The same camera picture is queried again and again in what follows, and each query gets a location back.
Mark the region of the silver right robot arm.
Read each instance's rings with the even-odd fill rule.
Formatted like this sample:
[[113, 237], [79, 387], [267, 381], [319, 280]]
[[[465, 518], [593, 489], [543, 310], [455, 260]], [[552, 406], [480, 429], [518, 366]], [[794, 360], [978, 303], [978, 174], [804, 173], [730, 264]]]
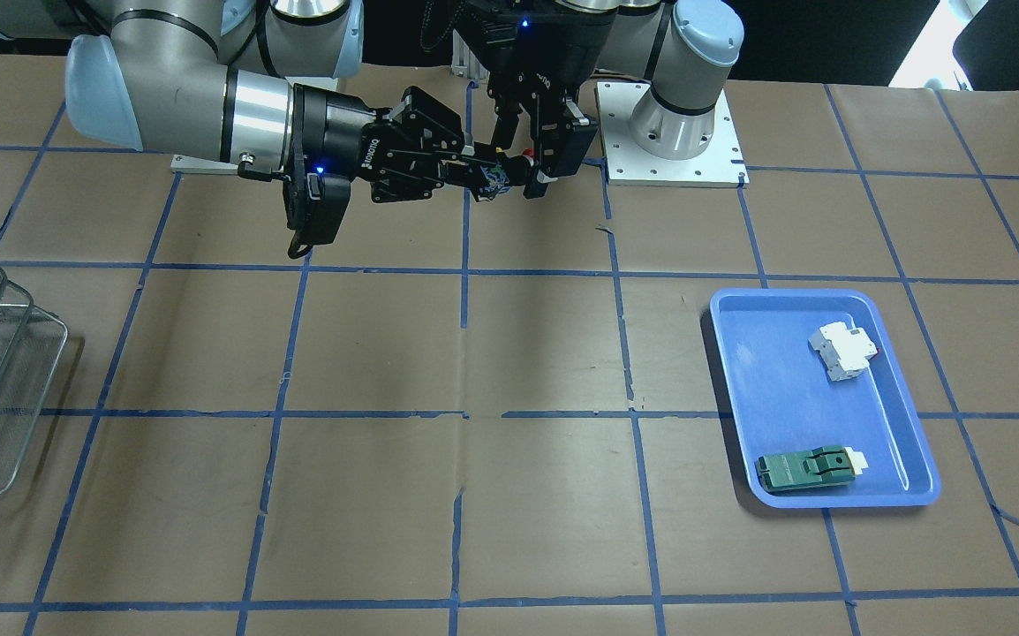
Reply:
[[424, 90], [373, 109], [305, 84], [355, 75], [364, 23], [360, 1], [0, 1], [1, 40], [70, 41], [78, 132], [278, 181], [292, 229], [335, 221], [357, 178], [387, 202], [524, 184], [532, 157], [471, 140]]

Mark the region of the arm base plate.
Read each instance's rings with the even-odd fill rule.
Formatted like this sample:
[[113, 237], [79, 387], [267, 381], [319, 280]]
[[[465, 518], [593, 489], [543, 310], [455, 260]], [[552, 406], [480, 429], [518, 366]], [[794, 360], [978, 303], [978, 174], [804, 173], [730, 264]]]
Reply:
[[751, 182], [728, 98], [690, 116], [668, 111], [646, 83], [595, 88], [608, 181], [615, 186], [743, 188]]
[[174, 173], [195, 174], [195, 176], [236, 176], [238, 166], [234, 163], [223, 163], [204, 160], [187, 155], [174, 155], [170, 161], [170, 169]]

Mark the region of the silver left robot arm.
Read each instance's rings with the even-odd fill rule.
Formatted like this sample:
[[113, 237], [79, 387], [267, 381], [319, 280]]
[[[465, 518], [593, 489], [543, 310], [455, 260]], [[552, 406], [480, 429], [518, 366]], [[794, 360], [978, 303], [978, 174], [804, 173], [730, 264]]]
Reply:
[[479, 170], [489, 201], [539, 198], [574, 176], [595, 141], [615, 186], [743, 188], [725, 83], [744, 28], [723, 1], [461, 1], [453, 31], [487, 72], [492, 145], [527, 117], [522, 168]]

